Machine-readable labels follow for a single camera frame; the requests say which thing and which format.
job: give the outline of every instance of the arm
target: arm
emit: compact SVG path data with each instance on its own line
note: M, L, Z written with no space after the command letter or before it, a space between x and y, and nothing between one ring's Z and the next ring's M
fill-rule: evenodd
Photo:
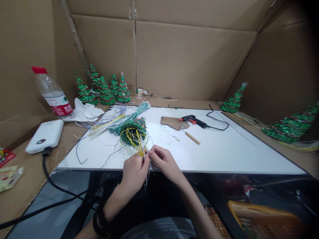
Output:
M154 145L152 150L145 156L145 159L149 157L163 174L179 188L198 238L222 239L223 237L206 213L192 186L177 166L170 151Z
M114 189L111 196L106 201L103 211L108 222L112 221L116 215L129 203L132 197L141 189L150 166L150 158L143 158L134 154L125 160L123 166L123 178L121 183ZM76 239L98 239L100 236L94 231L93 220L80 231Z

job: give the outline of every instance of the white board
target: white board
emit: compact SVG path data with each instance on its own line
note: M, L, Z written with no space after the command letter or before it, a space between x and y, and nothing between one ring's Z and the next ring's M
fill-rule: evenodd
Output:
M116 113L117 107L107 111L105 116ZM126 114L134 112L128 108ZM143 112L147 132L153 143L167 148L172 153L179 168L183 172L203 173L244 173L244 174L305 174L305 172L286 159L284 156L267 146L261 140L250 134L244 128L223 115L214 111L211 116L227 121L228 129L202 129L198 125L190 125L187 131L201 142L197 145L183 131L176 131L167 125L160 124L162 116L181 118L195 115L210 126L224 128L224 123L206 116L209 110L155 108ZM76 156L76 146L68 153L57 167L71 170L100 170L108 156L119 150L122 145L119 137L104 132L95 139L86 137L79 142ZM124 161L133 155L132 148L122 149L111 155L101 170L122 170Z

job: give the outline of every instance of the bottle label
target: bottle label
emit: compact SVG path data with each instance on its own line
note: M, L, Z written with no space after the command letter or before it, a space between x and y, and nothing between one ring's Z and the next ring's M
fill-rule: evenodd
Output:
M58 97L44 97L57 116L69 115L73 112L65 94Z

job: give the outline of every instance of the cardboard wall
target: cardboard wall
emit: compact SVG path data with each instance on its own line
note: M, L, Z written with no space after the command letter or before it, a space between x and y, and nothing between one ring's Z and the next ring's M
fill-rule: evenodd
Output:
M84 74L59 1L3 1L0 22L0 146L12 149L40 123L55 119L31 66L45 67L71 102L77 95L75 75Z
M298 2L286 2L258 36L226 98L248 82L241 110L266 124L319 100L318 49Z
M123 71L131 94L222 100L273 1L67 3L88 62L107 82Z

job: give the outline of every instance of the plastic water bottle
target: plastic water bottle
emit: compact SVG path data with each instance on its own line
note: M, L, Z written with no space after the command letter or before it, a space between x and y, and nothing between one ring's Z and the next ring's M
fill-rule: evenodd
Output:
M36 84L41 95L51 106L57 118L72 121L73 109L59 84L48 76L44 67L33 66L32 70L36 74Z

